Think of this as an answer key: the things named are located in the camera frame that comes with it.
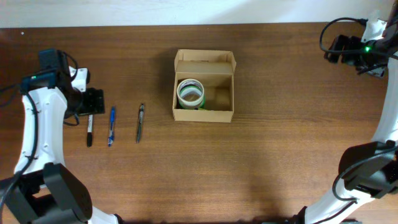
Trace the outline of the black Sharpie marker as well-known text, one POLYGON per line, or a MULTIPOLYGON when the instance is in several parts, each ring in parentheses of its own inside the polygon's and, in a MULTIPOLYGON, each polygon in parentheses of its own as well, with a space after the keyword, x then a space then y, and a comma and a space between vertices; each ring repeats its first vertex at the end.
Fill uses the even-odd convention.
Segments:
POLYGON ((89 115, 88 117, 88 129, 87 129, 87 139, 86 145, 87 147, 91 147, 93 143, 93 115, 89 115))

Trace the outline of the white tape roll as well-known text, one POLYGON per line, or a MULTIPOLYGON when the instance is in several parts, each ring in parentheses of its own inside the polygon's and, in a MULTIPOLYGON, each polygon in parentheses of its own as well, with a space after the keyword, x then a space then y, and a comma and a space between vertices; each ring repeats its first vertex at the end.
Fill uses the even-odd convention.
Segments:
POLYGON ((205 102, 204 86, 196 79, 185 79, 177 87, 177 98, 184 108, 198 108, 205 102))

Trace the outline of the green tape roll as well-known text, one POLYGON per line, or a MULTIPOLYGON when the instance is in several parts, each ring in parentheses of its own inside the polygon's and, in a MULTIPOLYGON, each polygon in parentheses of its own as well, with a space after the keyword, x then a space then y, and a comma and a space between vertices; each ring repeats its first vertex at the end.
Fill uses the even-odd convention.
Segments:
POLYGON ((205 94, 197 86, 182 88, 177 94, 180 106, 184 109, 195 110, 204 107, 205 94))

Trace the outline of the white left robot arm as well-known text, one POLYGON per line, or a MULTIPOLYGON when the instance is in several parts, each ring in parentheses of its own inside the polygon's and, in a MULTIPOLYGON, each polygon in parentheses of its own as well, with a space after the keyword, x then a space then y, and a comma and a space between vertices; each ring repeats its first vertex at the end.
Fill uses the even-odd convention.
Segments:
POLYGON ((14 175, 1 181, 1 205, 19 223, 123 223, 93 206, 65 166, 63 124, 69 116, 103 113, 103 92, 87 88, 87 68, 45 68, 22 80, 24 134, 14 175))

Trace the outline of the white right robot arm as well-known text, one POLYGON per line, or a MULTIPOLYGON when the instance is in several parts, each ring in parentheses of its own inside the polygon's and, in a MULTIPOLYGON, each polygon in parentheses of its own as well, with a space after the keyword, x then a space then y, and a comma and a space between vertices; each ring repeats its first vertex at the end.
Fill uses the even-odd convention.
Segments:
POLYGON ((379 124, 370 143, 345 150, 331 189, 289 223, 346 223, 361 206, 397 193, 397 6, 386 21, 356 22, 365 27, 362 37, 338 35, 330 48, 320 48, 330 63, 354 66, 360 75, 388 76, 379 124))

